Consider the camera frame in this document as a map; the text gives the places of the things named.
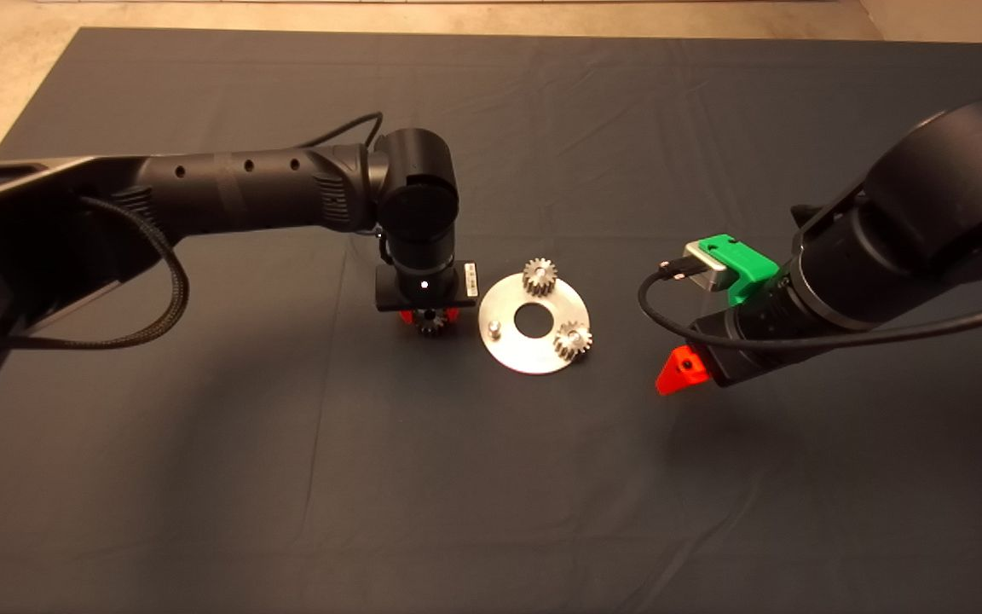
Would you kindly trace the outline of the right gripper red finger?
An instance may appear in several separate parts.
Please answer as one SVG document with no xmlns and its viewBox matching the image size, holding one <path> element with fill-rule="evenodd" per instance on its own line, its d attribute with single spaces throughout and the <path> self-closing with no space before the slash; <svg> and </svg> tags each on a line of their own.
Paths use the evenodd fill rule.
<svg viewBox="0 0 982 614">
<path fill-rule="evenodd" d="M 674 347 L 656 378 L 659 396 L 670 396 L 712 379 L 701 357 L 689 345 Z"/>
</svg>

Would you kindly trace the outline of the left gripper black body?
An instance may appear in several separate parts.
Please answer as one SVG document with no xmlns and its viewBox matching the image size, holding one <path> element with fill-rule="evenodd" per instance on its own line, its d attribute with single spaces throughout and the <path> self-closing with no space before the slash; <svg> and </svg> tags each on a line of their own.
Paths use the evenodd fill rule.
<svg viewBox="0 0 982 614">
<path fill-rule="evenodd" d="M 432 275 L 414 275 L 389 264 L 374 271 L 374 302 L 379 312 L 469 308 L 481 296 L 475 261 L 453 261 Z"/>
</svg>

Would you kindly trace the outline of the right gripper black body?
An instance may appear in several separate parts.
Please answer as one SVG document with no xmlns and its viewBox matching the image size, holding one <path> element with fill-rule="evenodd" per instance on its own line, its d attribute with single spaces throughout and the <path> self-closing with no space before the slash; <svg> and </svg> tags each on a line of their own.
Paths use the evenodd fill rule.
<svg viewBox="0 0 982 614">
<path fill-rule="evenodd" d="M 713 314 L 697 318 L 689 325 L 689 328 L 693 332 L 710 335 L 710 337 L 721 337 L 724 339 L 742 338 L 740 331 L 737 330 L 731 310 L 714 312 Z M 696 339 L 690 339 L 687 344 L 701 358 L 702 365 L 704 365 L 709 376 L 712 377 L 712 380 L 719 387 L 730 387 L 730 385 L 741 384 L 741 382 L 759 376 L 759 363 L 746 350 L 705 345 L 705 343 L 696 341 Z"/>
</svg>

